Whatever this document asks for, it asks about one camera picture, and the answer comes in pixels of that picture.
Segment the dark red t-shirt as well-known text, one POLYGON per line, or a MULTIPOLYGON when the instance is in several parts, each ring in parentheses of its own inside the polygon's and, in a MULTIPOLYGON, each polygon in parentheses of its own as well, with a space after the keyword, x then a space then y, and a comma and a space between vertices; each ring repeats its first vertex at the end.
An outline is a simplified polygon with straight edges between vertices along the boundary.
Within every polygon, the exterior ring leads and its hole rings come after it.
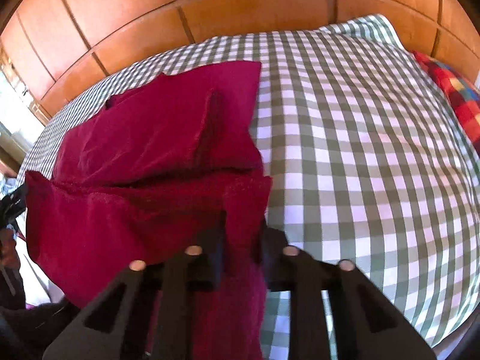
POLYGON ((260 359, 266 288, 253 253, 272 180, 249 127, 261 65, 160 74, 64 135, 28 171, 28 254, 82 308, 134 260, 162 263, 222 229, 220 286, 193 299, 194 359, 260 359))

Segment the window with frame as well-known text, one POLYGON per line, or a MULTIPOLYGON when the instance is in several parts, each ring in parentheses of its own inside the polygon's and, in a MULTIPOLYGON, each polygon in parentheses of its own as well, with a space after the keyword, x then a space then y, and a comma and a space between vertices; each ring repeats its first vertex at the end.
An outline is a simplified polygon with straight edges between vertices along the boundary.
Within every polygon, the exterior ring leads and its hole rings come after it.
POLYGON ((1 48, 1 158, 17 173, 45 125, 32 113, 34 98, 1 48))

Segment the multicolour plaid pillow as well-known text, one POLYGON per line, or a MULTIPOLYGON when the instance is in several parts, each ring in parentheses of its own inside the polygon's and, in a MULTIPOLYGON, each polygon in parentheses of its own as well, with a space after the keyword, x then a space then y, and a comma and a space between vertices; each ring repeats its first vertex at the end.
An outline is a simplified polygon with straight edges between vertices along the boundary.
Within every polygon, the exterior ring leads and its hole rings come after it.
POLYGON ((480 149, 479 90, 455 69, 435 58, 414 51, 413 56, 421 68, 436 83, 447 98, 460 126, 474 149, 480 149))

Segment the green checkered bed sheet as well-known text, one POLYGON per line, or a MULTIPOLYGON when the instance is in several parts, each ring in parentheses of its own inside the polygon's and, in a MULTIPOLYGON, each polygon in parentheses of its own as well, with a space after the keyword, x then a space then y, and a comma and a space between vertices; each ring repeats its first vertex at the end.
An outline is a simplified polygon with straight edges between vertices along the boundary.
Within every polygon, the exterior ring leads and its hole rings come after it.
POLYGON ((208 63, 262 64, 250 134, 268 223, 317 258, 351 258, 430 345, 479 304, 479 155, 385 16, 213 37, 101 80, 45 127, 21 171, 50 176, 64 134, 114 94, 208 63))

